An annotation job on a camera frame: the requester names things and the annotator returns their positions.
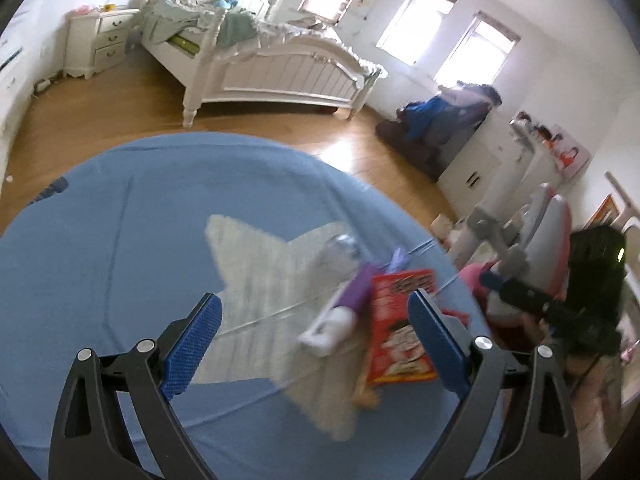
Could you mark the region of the red milk box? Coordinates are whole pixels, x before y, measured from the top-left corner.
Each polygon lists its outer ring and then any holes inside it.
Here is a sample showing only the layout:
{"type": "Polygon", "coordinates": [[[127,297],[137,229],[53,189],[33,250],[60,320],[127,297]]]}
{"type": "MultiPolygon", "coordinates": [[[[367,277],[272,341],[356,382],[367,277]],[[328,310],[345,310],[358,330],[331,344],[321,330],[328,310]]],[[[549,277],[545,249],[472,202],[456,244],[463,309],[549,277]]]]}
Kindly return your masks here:
{"type": "Polygon", "coordinates": [[[437,374],[408,319],[409,296],[435,290],[430,269],[381,274],[372,280],[368,385],[428,382],[437,374]]]}

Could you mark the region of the pink grey desk chair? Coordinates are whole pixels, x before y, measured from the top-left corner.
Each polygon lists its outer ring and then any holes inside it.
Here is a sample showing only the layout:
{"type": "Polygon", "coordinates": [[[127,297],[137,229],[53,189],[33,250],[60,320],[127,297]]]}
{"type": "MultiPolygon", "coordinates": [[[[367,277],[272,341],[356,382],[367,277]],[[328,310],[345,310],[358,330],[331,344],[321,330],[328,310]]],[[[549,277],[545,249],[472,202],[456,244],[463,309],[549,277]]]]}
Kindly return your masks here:
{"type": "Polygon", "coordinates": [[[570,207],[548,183],[538,186],[525,205],[522,223],[514,226],[499,218],[503,186],[489,188],[462,223],[448,250],[454,266],[471,280],[471,290],[485,304],[488,322],[515,327],[524,322],[524,312],[500,298],[480,282],[487,271],[507,281],[515,278],[549,296],[559,292],[568,271],[570,251],[570,207]]]}

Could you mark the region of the white study desk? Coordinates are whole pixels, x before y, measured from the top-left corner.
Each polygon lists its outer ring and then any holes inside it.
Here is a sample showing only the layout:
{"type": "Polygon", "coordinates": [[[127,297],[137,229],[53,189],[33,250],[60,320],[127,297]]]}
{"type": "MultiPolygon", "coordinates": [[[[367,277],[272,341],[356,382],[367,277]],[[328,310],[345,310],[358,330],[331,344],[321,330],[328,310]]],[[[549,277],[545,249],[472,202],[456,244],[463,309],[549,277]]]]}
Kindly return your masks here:
{"type": "Polygon", "coordinates": [[[600,203],[596,212],[589,218],[586,227],[612,226],[614,229],[625,232],[626,225],[631,222],[632,219],[639,219],[639,206],[632,200],[620,184],[620,181],[617,180],[611,171],[607,171],[604,176],[622,201],[623,207],[618,208],[613,196],[608,194],[604,201],[600,203]]]}

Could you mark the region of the blue round tablecloth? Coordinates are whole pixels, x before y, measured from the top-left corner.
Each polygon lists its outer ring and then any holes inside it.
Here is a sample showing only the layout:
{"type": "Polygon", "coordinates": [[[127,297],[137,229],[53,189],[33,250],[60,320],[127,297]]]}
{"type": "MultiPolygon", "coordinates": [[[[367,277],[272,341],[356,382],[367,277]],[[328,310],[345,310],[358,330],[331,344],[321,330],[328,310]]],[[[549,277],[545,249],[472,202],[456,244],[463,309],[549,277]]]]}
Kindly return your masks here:
{"type": "MultiPolygon", "coordinates": [[[[32,470],[48,471],[54,415],[77,352],[101,356],[157,337],[224,282],[205,235],[214,214],[294,240],[332,221],[363,258],[396,247],[435,273],[439,304],[487,332],[450,260],[408,214],[348,174],[284,145],[225,133],[132,142],[66,174],[1,239],[1,422],[32,470]]],[[[334,441],[265,379],[198,384],[172,406],[221,479],[407,479],[456,397],[440,382],[385,387],[334,441]]]]}

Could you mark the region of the purple white pump bottle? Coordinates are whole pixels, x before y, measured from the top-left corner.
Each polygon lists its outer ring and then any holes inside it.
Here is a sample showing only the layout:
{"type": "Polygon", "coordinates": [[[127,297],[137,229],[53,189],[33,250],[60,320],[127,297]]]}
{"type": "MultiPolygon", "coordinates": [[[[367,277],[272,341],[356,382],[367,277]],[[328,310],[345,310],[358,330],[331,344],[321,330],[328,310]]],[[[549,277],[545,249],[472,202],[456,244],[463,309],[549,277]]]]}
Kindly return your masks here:
{"type": "Polygon", "coordinates": [[[408,252],[401,246],[395,248],[388,263],[363,263],[351,278],[341,284],[311,326],[298,336],[298,342],[313,356],[330,356],[354,332],[369,307],[373,279],[404,270],[407,263],[408,252]]]}

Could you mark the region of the clear plastic bottle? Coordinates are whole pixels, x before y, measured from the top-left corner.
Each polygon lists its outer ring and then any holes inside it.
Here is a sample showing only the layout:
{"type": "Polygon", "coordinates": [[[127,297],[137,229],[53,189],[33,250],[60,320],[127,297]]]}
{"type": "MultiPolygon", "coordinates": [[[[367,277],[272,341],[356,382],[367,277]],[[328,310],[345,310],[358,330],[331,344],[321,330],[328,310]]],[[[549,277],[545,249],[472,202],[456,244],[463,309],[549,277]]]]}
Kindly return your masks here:
{"type": "Polygon", "coordinates": [[[330,237],[314,256],[309,269],[323,281],[349,281],[361,266],[361,252],[350,234],[330,237]]]}

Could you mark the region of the framed child photo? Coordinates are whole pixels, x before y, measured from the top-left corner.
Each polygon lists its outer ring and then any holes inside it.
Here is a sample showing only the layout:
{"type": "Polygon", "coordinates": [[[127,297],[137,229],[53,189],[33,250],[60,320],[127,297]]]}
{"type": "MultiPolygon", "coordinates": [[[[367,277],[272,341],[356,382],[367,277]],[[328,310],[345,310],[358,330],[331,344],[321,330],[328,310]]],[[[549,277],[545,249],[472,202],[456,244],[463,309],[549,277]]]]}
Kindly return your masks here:
{"type": "Polygon", "coordinates": [[[548,149],[560,168],[564,181],[572,180],[590,163],[591,153],[558,125],[550,128],[548,149]]]}

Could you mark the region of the pile of dark clothes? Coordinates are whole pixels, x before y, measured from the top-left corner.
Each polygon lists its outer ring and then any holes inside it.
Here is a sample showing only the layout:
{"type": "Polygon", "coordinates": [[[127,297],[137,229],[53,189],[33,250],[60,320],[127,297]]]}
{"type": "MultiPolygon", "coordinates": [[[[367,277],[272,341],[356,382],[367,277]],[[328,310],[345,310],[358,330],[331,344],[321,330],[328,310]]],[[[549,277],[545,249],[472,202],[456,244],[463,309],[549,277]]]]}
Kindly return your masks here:
{"type": "Polygon", "coordinates": [[[489,113],[502,105],[490,84],[444,87],[427,101],[410,102],[396,118],[375,127],[376,136],[432,181],[437,181],[489,113]]]}

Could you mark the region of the white wooden bed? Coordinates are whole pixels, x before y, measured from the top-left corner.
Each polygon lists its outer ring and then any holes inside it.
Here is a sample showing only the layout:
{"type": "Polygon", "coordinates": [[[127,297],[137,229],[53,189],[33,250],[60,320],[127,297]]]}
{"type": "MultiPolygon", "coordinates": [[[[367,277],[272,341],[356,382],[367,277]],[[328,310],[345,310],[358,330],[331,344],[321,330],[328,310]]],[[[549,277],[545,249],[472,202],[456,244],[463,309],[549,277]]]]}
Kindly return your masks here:
{"type": "Polygon", "coordinates": [[[267,0],[145,0],[142,44],[183,85],[182,124],[205,103],[267,102],[357,114],[386,69],[332,32],[268,21],[267,0]]]}

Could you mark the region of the white nightstand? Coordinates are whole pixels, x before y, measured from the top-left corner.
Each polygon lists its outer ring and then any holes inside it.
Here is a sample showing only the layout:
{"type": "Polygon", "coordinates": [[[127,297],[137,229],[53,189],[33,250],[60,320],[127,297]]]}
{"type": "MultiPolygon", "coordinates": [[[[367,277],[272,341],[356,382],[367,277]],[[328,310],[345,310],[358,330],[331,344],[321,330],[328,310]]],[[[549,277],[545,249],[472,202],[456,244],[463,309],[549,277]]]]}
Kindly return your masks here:
{"type": "Polygon", "coordinates": [[[67,20],[63,76],[89,79],[122,62],[138,14],[130,8],[72,14],[67,20]]]}

